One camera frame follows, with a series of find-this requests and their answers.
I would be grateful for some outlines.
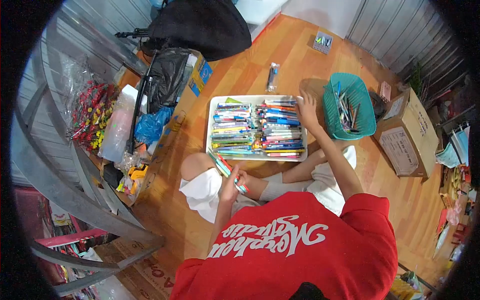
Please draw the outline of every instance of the packaged pen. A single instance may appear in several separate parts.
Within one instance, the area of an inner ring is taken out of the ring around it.
[[[276,88],[278,86],[278,70],[280,69],[280,65],[277,63],[272,62],[270,65],[270,72],[268,73],[268,81],[267,81],[267,92],[276,92]]]

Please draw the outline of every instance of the gray pen holder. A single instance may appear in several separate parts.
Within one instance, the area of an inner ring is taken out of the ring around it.
[[[321,42],[317,42],[322,37],[325,40],[323,44]],[[313,41],[313,49],[318,50],[322,53],[328,54],[330,52],[330,48],[332,47],[332,43],[333,43],[332,36],[329,36],[328,34],[319,31],[317,33],[317,37]]]

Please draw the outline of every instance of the hand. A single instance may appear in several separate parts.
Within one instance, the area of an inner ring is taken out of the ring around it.
[[[220,202],[228,202],[228,203],[234,203],[235,200],[237,199],[237,195],[239,194],[239,191],[235,187],[235,177],[239,177],[239,180],[237,182],[237,186],[244,185],[247,181],[247,172],[239,170],[239,165],[236,164],[233,167],[232,172],[230,173],[230,176],[227,179],[227,183],[222,189],[222,192],[220,193]]]
[[[318,124],[317,119],[317,100],[309,93],[300,90],[300,94],[303,97],[302,100],[297,101],[297,116],[300,124],[308,131],[312,131],[317,127],[321,127]]]

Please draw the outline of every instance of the wooden floor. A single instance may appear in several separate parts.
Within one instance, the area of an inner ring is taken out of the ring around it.
[[[281,15],[250,49],[210,63],[213,75],[164,159],[166,166],[161,170],[168,171],[159,171],[133,206],[135,215],[147,229],[166,236],[166,246],[158,252],[158,259],[171,273],[184,259],[207,255],[212,224],[188,208],[178,188],[182,160],[204,150],[207,107],[212,97],[265,94],[271,62],[280,64],[276,93],[279,95],[298,95],[302,85],[321,96],[322,86],[334,72],[356,74],[373,91],[379,90],[382,81],[395,87],[398,78],[391,71],[364,50],[328,31],[322,29],[334,37],[330,53],[325,55],[312,49],[318,30],[313,24]],[[398,92],[396,88],[393,90],[392,97],[395,97]],[[319,119],[323,121],[321,110]],[[435,229],[444,207],[438,195],[440,167],[437,165],[430,179],[421,184],[418,178],[398,178],[373,138],[363,138],[354,145],[357,150],[355,171],[364,190],[390,200],[389,217],[395,229],[399,261],[434,284],[446,265],[445,256],[450,254],[432,259]],[[315,147],[312,142],[309,149]],[[292,166],[291,163],[249,161],[247,171],[265,177]]]

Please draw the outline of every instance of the cardboard box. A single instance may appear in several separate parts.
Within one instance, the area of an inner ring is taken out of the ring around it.
[[[195,50],[191,50],[191,52],[197,58],[193,66],[193,72],[188,79],[187,86],[179,97],[170,122],[164,127],[162,136],[160,137],[157,148],[154,151],[152,162],[150,163],[142,182],[139,195],[150,185],[150,179],[153,177],[152,174],[155,174],[159,170],[170,145],[175,140],[177,133],[180,130],[180,126],[182,125],[183,120],[185,120],[185,116],[192,108],[194,102],[197,100],[213,73],[212,68],[200,52]]]
[[[438,145],[435,128],[413,89],[391,102],[373,135],[387,154],[397,176],[429,177]]]
[[[104,262],[118,263],[142,251],[144,245],[118,238],[94,249]],[[167,274],[153,256],[143,259],[115,276],[137,300],[167,300],[175,283],[175,276]]]

